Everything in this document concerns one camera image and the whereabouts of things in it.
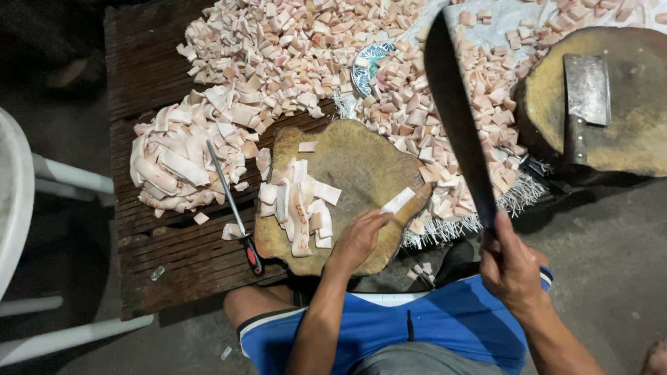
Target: blue and white plate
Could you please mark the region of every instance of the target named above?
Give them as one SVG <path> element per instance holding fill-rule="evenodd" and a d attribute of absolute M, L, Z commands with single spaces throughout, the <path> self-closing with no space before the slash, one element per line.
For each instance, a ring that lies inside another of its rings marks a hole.
<path fill-rule="evenodd" d="M 395 50 L 396 42 L 379 41 L 365 46 L 354 57 L 354 61 L 356 61 L 357 57 L 363 57 L 369 62 L 368 68 L 358 67 L 354 64 L 352 65 L 352 83 L 354 83 L 354 86 L 362 96 L 367 97 L 373 92 L 369 82 L 371 78 L 375 77 L 375 72 L 378 70 L 375 62 L 384 58 L 388 52 Z"/>

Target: concrete floor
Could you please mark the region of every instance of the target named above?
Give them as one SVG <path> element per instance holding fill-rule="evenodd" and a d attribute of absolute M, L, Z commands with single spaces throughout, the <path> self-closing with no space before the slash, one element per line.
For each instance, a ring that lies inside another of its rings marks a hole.
<path fill-rule="evenodd" d="M 0 103 L 23 126 L 34 152 L 109 173 L 104 94 L 87 101 L 53 101 L 15 92 L 0 90 Z M 667 336 L 666 193 L 665 179 L 633 188 L 599 187 L 556 206 L 531 208 L 514 220 L 524 240 L 551 259 L 556 275 L 551 296 L 563 321 L 610 374 L 637 373 L 647 347 Z M 37 200 L 33 221 L 40 224 L 31 230 L 32 246 L 24 252 L 8 299 L 60 293 L 65 306 L 0 320 L 0 340 L 119 315 L 113 212 L 97 203 Z M 442 258 L 442 252 L 414 255 L 420 261 Z M 87 268 L 74 267 L 77 260 Z M 358 287 L 408 288 L 400 262 L 410 263 L 399 260 Z M 172 308 L 150 327 L 2 372 L 256 374 L 241 355 L 222 300 L 220 295 Z M 227 346 L 233 350 L 223 361 Z M 529 365 L 524 373 L 535 370 Z"/>

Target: tree stump cutting board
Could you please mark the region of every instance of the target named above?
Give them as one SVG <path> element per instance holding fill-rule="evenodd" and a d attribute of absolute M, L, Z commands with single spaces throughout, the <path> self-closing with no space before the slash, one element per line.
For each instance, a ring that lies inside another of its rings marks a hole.
<path fill-rule="evenodd" d="M 667 35 L 655 30 L 587 27 L 555 44 L 517 94 L 522 144 L 537 158 L 568 169 L 561 157 L 567 117 L 564 53 L 605 55 L 611 93 L 609 126 L 586 128 L 592 168 L 576 170 L 580 174 L 573 183 L 604 183 L 618 175 L 610 171 L 667 175 Z"/>
<path fill-rule="evenodd" d="M 318 141 L 314 153 L 298 153 L 299 142 Z M 337 120 L 321 133 L 306 134 L 295 127 L 279 130 L 275 136 L 272 167 L 280 169 L 287 161 L 308 159 L 308 174 L 316 180 L 341 189 L 338 204 L 327 204 L 333 223 L 333 243 L 343 229 L 362 213 L 380 208 L 406 187 L 416 193 L 380 230 L 378 247 L 355 271 L 355 275 L 382 271 L 394 258 L 402 242 L 403 230 L 418 214 L 431 195 L 432 185 L 424 183 L 418 168 L 424 164 L 412 155 L 398 151 L 385 137 L 354 120 Z M 262 258 L 280 258 L 296 275 L 320 275 L 331 249 L 315 247 L 312 256 L 295 258 L 287 234 L 274 216 L 255 217 L 255 244 Z"/>

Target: cleaver handle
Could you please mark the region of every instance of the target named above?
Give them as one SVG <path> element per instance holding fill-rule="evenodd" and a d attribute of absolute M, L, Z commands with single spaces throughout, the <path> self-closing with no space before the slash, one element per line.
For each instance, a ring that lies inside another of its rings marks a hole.
<path fill-rule="evenodd" d="M 586 120 L 577 115 L 568 115 L 565 124 L 563 154 L 568 164 L 586 165 Z"/>

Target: black handle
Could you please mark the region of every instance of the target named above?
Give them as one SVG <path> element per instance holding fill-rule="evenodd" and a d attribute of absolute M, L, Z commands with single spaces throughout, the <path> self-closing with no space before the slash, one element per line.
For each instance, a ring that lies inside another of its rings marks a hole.
<path fill-rule="evenodd" d="M 568 115 L 565 124 L 565 138 L 563 139 L 563 154 L 565 162 L 569 164 L 583 164 L 586 162 L 586 120 L 577 115 Z"/>
<path fill-rule="evenodd" d="M 245 249 L 245 259 L 248 261 L 250 269 L 255 274 L 255 276 L 264 275 L 264 265 L 261 263 L 259 254 L 257 254 L 257 248 L 255 247 L 255 242 L 253 242 L 250 236 L 241 240 L 243 248 Z"/>

